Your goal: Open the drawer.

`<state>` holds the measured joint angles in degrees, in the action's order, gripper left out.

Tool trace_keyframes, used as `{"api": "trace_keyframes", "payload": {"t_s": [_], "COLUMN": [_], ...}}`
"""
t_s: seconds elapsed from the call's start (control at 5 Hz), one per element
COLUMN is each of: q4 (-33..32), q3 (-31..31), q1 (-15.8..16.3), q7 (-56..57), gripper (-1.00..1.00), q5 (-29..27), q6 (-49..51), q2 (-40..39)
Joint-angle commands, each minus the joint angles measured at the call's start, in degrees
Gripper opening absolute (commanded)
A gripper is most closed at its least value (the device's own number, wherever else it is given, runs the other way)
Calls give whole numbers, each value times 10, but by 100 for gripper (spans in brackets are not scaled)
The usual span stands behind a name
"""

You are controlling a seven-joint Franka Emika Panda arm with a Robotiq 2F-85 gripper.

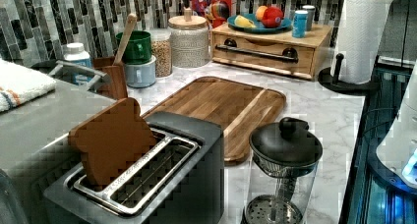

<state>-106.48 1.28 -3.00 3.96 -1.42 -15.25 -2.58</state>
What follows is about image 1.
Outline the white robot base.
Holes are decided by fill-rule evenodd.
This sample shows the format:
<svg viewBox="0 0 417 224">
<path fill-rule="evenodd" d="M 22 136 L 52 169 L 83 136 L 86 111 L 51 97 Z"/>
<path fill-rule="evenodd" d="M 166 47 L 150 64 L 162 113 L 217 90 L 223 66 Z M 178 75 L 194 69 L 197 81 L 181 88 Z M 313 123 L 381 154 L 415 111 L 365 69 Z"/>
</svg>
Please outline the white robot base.
<svg viewBox="0 0 417 224">
<path fill-rule="evenodd" d="M 398 114 L 376 154 L 400 186 L 415 192 L 417 162 L 417 70 L 413 67 Z"/>
</svg>

